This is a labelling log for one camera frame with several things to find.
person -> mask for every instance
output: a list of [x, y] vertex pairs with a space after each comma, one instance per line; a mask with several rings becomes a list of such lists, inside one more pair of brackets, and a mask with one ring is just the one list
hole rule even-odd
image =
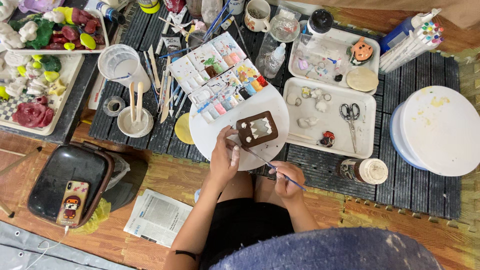
[[[259, 241], [319, 229], [304, 203], [303, 191], [285, 179], [287, 175], [302, 185], [302, 170], [287, 162], [272, 161], [277, 167], [276, 182], [265, 179], [256, 183], [254, 194], [250, 175], [238, 172], [240, 147], [228, 139], [233, 134], [238, 130], [231, 126], [218, 134], [210, 172], [172, 243], [164, 269], [209, 269], [225, 256]], [[231, 158], [228, 149], [232, 150]]]

star figurine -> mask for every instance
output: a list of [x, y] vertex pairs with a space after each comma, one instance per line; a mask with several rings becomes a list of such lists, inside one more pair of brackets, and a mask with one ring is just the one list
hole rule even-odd
[[50, 84], [48, 93], [60, 96], [61, 94], [63, 94], [63, 92], [65, 92], [66, 89], [67, 87], [63, 85], [60, 79], [58, 79], [53, 84]]

yellow round disc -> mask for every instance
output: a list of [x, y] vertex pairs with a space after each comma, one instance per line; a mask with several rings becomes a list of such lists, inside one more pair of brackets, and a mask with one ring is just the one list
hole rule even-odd
[[192, 135], [190, 134], [190, 125], [188, 121], [189, 117], [189, 112], [179, 117], [177, 123], [175, 124], [175, 134], [177, 134], [177, 137], [180, 139], [180, 141], [189, 145], [193, 145], [195, 143], [193, 142]]

phone case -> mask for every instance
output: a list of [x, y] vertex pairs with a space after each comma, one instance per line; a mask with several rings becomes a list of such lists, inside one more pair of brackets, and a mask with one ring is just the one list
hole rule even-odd
[[62, 205], [57, 217], [57, 224], [75, 227], [78, 225], [88, 193], [87, 182], [68, 181], [63, 195]]

white round plate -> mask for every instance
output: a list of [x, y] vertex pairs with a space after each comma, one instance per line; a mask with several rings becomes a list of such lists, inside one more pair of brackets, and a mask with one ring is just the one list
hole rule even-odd
[[[227, 125], [233, 125], [233, 128], [235, 128], [237, 120], [267, 110], [272, 114], [278, 129], [278, 137], [275, 140], [251, 147], [250, 150], [263, 159], [271, 161], [285, 144], [289, 129], [287, 106], [278, 90], [271, 84], [210, 124], [207, 124], [200, 114], [190, 118], [190, 133], [192, 134], [193, 142], [200, 153], [206, 159], [210, 160], [212, 151], [215, 148], [216, 137], [222, 128]], [[190, 107], [190, 115], [193, 115], [196, 111], [197, 108], [192, 104]], [[232, 135], [229, 139], [240, 145], [240, 140], [237, 135]], [[264, 164], [260, 159], [240, 149], [239, 171], [253, 170]]]
[[433, 173], [460, 176], [480, 162], [480, 117], [452, 89], [429, 86], [413, 93], [403, 105], [400, 126], [410, 153]]

